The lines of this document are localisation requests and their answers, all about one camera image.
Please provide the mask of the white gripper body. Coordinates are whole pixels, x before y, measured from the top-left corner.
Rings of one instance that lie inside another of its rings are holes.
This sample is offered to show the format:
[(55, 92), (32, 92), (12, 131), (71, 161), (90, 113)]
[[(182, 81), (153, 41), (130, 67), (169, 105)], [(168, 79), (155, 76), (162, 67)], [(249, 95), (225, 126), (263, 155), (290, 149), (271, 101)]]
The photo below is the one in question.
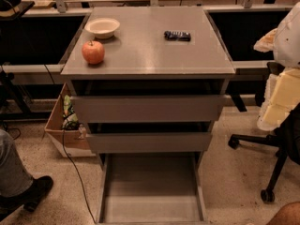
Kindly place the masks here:
[(258, 128), (271, 131), (279, 128), (293, 109), (294, 78), (287, 74), (271, 74), (266, 82), (264, 102), (257, 121)]

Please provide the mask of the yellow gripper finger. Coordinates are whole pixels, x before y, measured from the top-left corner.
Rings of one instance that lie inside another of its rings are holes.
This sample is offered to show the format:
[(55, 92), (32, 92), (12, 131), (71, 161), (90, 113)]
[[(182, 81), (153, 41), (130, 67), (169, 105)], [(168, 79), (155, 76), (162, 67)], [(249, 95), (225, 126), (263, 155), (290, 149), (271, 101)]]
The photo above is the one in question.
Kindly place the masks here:
[(300, 69), (286, 67), (278, 75), (271, 74), (265, 91), (262, 122), (267, 126), (280, 126), (299, 103)]

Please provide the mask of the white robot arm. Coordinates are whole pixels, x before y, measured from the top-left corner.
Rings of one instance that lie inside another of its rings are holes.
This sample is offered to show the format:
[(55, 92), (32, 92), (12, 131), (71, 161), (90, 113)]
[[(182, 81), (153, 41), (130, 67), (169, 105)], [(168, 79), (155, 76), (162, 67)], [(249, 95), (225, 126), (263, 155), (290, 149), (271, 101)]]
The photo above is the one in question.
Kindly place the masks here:
[(258, 52), (273, 52), (277, 63), (284, 66), (278, 75), (270, 74), (265, 87), (258, 128), (279, 128), (291, 110), (300, 103), (300, 3), (297, 3), (277, 28), (254, 45)]

